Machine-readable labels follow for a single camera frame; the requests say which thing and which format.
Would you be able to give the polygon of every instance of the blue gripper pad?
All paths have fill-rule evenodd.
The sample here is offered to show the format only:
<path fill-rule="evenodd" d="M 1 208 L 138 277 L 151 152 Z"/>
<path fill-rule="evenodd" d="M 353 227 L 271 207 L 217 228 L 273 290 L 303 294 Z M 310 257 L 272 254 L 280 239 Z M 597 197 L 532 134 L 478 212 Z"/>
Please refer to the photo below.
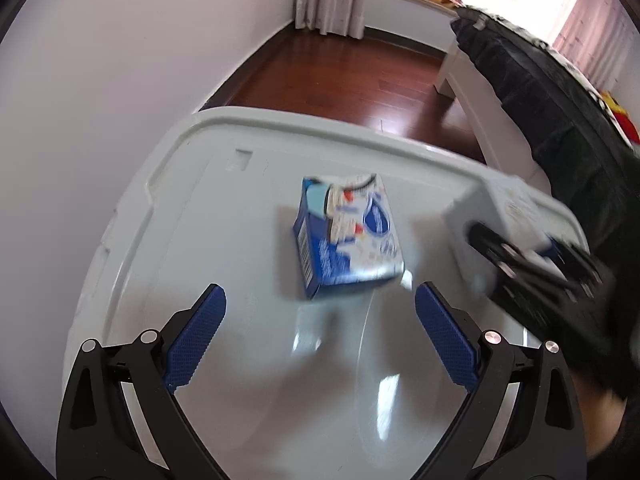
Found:
<path fill-rule="evenodd" d="M 446 307 L 425 284 L 415 293 L 415 311 L 451 380 L 471 392 L 478 384 L 476 352 Z"/>
<path fill-rule="evenodd" d="M 178 386 L 189 384 L 225 312 L 225 291 L 217 286 L 191 316 L 166 354 L 164 384 L 170 393 Z"/>

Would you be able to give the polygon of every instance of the bed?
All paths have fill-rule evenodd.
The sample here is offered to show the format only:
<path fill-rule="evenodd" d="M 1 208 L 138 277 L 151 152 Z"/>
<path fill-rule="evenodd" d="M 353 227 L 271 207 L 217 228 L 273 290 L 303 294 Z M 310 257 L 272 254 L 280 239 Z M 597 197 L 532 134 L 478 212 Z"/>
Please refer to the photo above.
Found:
<path fill-rule="evenodd" d="M 636 330 L 640 342 L 640 159 L 597 91 L 548 44 L 481 9 L 458 16 L 436 90 L 460 101 L 488 166 L 572 210 L 616 274 L 609 321 L 618 340 Z"/>

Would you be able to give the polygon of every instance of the white wall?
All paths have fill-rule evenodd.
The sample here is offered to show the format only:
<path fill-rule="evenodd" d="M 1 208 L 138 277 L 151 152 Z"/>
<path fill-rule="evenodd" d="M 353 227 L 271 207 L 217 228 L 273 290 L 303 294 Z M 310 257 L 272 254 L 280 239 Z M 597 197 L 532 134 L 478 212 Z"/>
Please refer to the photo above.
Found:
<path fill-rule="evenodd" d="M 53 470 L 62 359 L 121 193 L 293 0 L 28 0 L 0 44 L 0 399 Z"/>
<path fill-rule="evenodd" d="M 455 35 L 452 17 L 406 0 L 367 0 L 367 27 L 379 28 L 440 50 L 449 50 Z"/>
<path fill-rule="evenodd" d="M 636 34 L 631 52 L 611 94 L 626 109 L 636 128 L 640 130 L 640 33 Z"/>

